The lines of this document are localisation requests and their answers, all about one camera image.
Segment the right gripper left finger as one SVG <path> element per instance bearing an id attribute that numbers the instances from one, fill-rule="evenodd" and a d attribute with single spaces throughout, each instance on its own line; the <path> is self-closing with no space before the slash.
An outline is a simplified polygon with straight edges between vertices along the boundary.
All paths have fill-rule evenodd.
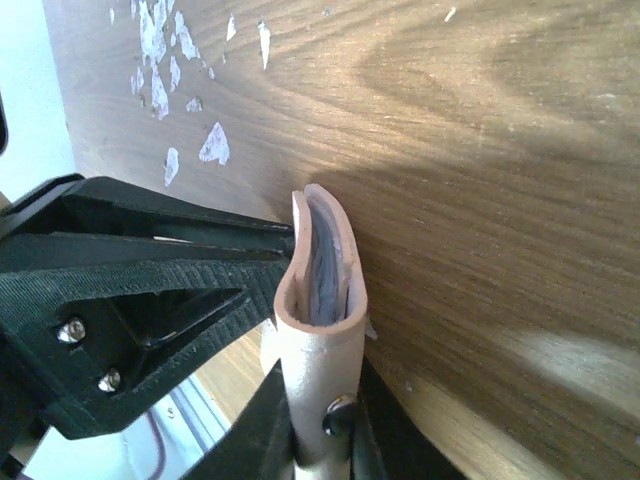
<path id="1" fill-rule="evenodd" d="M 1 213 L 1 436 L 118 432 L 269 317 L 290 226 L 109 177 Z"/>

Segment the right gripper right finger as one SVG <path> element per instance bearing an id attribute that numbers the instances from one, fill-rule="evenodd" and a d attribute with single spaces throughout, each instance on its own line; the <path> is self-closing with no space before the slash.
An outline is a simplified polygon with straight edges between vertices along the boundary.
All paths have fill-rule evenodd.
<path id="1" fill-rule="evenodd" d="M 461 479 L 369 361 L 355 384 L 297 396 L 276 363 L 188 479 Z"/>

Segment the beige leather card holder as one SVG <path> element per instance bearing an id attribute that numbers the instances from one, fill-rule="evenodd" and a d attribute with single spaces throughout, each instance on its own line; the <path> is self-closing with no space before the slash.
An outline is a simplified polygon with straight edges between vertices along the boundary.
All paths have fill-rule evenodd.
<path id="1" fill-rule="evenodd" d="M 367 291 L 345 210 L 319 184 L 293 192 L 295 244 L 274 298 L 261 362 L 279 362 L 297 396 L 355 384 L 364 356 Z"/>

